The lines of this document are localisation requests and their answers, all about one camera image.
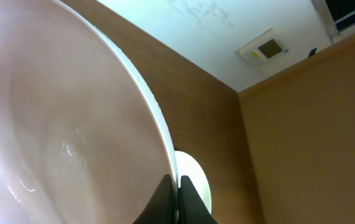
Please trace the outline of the dark window frame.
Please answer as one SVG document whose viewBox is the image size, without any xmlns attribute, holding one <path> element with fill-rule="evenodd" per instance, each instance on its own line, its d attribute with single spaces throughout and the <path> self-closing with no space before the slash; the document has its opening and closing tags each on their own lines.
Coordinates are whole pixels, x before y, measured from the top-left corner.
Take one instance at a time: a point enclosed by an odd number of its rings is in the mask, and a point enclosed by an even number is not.
<svg viewBox="0 0 355 224">
<path fill-rule="evenodd" d="M 355 0 L 311 0 L 331 42 L 355 34 Z"/>
</svg>

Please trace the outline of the brown wooden side panel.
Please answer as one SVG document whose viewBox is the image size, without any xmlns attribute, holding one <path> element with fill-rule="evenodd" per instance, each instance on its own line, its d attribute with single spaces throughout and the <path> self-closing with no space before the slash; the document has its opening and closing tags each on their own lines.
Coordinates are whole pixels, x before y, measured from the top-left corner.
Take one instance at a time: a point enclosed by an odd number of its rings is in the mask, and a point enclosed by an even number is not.
<svg viewBox="0 0 355 224">
<path fill-rule="evenodd" d="M 266 223 L 355 223 L 355 34 L 244 90 Z"/>
</svg>

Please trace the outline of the white wall control panel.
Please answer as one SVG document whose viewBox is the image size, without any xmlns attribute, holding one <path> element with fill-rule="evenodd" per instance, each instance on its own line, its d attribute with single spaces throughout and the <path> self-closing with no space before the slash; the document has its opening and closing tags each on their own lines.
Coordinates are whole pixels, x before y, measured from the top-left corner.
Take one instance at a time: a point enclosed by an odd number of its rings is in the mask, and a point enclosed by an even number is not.
<svg viewBox="0 0 355 224">
<path fill-rule="evenodd" d="M 279 41 L 273 28 L 265 31 L 237 50 L 242 59 L 258 67 L 288 52 L 289 49 Z"/>
</svg>

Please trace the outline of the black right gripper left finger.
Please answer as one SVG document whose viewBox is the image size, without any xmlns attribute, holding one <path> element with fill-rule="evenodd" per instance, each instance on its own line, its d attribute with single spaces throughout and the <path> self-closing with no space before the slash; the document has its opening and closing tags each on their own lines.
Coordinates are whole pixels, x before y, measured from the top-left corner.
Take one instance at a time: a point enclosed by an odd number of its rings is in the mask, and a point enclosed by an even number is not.
<svg viewBox="0 0 355 224">
<path fill-rule="evenodd" d="M 143 212 L 133 224 L 173 224 L 175 223 L 175 196 L 172 178 L 164 175 Z"/>
</svg>

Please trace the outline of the pale green plate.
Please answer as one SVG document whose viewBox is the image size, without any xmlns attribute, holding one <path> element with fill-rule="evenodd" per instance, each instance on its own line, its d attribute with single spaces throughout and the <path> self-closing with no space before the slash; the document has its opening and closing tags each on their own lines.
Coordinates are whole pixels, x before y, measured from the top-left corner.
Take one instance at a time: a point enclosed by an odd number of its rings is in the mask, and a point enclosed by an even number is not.
<svg viewBox="0 0 355 224">
<path fill-rule="evenodd" d="M 211 189 L 204 170 L 198 161 L 186 152 L 175 151 L 175 159 L 177 163 L 178 186 L 181 186 L 182 176 L 188 176 L 198 192 L 198 195 L 202 199 L 206 209 L 209 213 L 211 213 Z"/>
</svg>

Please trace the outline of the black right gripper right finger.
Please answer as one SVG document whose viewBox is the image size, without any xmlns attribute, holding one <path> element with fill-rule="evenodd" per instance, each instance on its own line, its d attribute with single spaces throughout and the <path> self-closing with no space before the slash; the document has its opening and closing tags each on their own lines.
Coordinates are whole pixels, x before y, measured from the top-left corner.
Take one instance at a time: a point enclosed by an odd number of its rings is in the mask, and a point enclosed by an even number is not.
<svg viewBox="0 0 355 224">
<path fill-rule="evenodd" d="M 178 189 L 178 212 L 179 224 L 218 224 L 187 175 L 181 177 Z"/>
</svg>

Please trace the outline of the pink plate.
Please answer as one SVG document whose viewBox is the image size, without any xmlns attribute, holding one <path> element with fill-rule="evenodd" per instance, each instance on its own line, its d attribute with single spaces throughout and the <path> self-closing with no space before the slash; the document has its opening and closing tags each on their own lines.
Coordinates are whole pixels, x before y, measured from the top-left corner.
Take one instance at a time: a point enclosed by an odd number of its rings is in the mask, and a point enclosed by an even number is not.
<svg viewBox="0 0 355 224">
<path fill-rule="evenodd" d="M 173 144 L 136 67 L 60 1 L 0 1 L 0 223 L 132 223 Z"/>
</svg>

